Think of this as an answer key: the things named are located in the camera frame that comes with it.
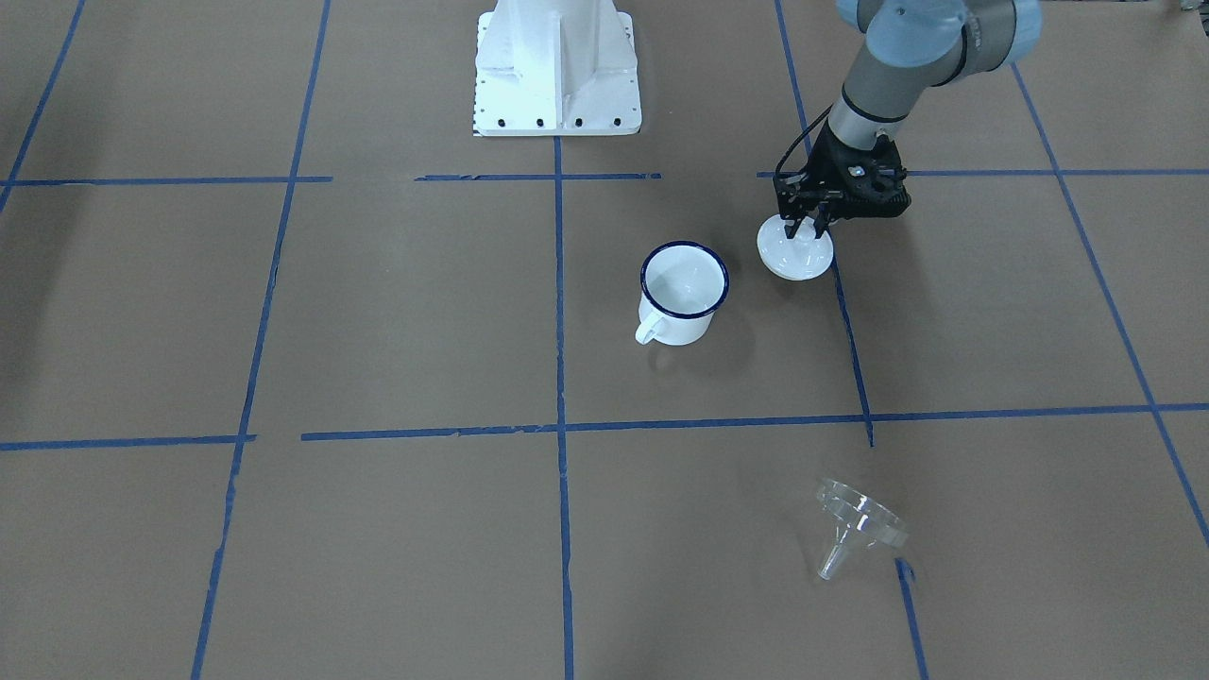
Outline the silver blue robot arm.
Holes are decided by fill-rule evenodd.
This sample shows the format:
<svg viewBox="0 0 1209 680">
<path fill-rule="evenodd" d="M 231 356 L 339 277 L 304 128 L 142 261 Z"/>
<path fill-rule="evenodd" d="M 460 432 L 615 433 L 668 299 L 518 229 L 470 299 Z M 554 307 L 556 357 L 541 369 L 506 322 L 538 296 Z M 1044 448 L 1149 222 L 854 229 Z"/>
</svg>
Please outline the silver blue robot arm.
<svg viewBox="0 0 1209 680">
<path fill-rule="evenodd" d="M 925 90 L 1024 58 L 1045 31 L 1037 1 L 839 1 L 863 36 L 841 93 L 799 134 L 805 165 L 773 185 L 786 237 L 834 221 L 895 218 L 912 204 L 895 142 Z"/>
</svg>

